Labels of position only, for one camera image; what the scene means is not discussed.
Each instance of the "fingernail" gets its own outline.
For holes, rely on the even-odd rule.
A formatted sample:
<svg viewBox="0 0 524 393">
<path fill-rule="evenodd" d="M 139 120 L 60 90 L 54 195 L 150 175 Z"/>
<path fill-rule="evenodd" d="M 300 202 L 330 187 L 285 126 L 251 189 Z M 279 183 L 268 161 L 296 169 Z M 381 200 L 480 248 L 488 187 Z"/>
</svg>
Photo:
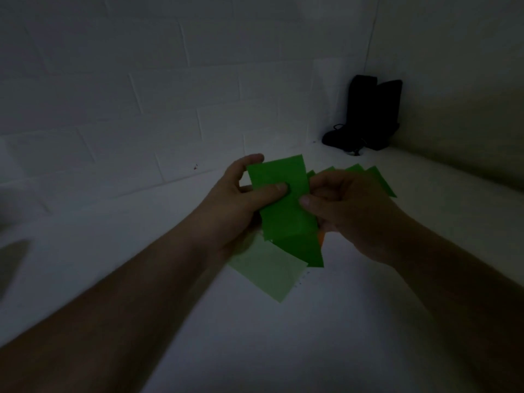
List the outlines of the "fingernail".
<svg viewBox="0 0 524 393">
<path fill-rule="evenodd" d="M 283 182 L 283 183 L 277 183 L 277 189 L 281 192 L 287 192 L 288 191 L 288 184 Z"/>
<path fill-rule="evenodd" d="M 307 196 L 302 196 L 301 198 L 299 198 L 298 202 L 304 206 L 304 207 L 307 207 L 309 205 L 309 197 Z"/>
</svg>

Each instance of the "person's right hand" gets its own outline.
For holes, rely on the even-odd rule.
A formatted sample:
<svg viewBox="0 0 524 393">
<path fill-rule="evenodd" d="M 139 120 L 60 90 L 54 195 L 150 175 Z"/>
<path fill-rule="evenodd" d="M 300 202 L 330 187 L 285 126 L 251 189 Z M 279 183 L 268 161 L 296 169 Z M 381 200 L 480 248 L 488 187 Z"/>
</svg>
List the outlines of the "person's right hand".
<svg viewBox="0 0 524 393">
<path fill-rule="evenodd" d="M 325 171 L 310 179 L 302 207 L 321 229 L 339 231 L 367 257 L 392 264 L 418 223 L 406 215 L 366 173 Z"/>
</svg>

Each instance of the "pair of black boots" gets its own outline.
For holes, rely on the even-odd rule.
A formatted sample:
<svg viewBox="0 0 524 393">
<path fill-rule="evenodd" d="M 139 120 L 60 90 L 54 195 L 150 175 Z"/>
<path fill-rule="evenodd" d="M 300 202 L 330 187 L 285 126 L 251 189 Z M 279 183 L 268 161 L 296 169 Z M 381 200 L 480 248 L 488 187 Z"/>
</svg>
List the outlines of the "pair of black boots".
<svg viewBox="0 0 524 393">
<path fill-rule="evenodd" d="M 347 96 L 346 124 L 322 137 L 324 145 L 359 156 L 363 147 L 382 150 L 397 131 L 402 80 L 377 85 L 377 78 L 355 76 Z"/>
</svg>

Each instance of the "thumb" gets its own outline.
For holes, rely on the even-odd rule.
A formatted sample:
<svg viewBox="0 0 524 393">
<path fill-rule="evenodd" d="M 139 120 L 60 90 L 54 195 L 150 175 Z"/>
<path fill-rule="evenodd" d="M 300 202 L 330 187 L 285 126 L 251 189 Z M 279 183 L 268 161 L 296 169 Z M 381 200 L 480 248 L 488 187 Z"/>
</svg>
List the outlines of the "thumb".
<svg viewBox="0 0 524 393">
<path fill-rule="evenodd" d="M 277 183 L 275 185 L 260 187 L 252 192 L 244 193 L 243 196 L 249 210 L 254 212 L 284 197 L 287 191 L 288 186 L 286 183 Z"/>
<path fill-rule="evenodd" d="M 329 222 L 335 222 L 340 212 L 337 211 L 337 203 L 327 201 L 323 198 L 306 194 L 299 199 L 299 203 L 309 213 L 319 216 Z"/>
</svg>

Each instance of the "forearm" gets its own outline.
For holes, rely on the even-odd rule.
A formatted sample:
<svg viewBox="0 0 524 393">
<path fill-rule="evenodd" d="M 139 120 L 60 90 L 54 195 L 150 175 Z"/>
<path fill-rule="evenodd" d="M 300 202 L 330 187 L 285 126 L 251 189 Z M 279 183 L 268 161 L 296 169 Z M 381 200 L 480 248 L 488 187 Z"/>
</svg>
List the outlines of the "forearm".
<svg viewBox="0 0 524 393">
<path fill-rule="evenodd" d="M 397 254 L 393 266 L 486 387 L 524 391 L 524 289 L 421 226 Z"/>
<path fill-rule="evenodd" d="M 205 269 L 177 226 L 3 347 L 0 390 L 128 391 Z"/>
</svg>

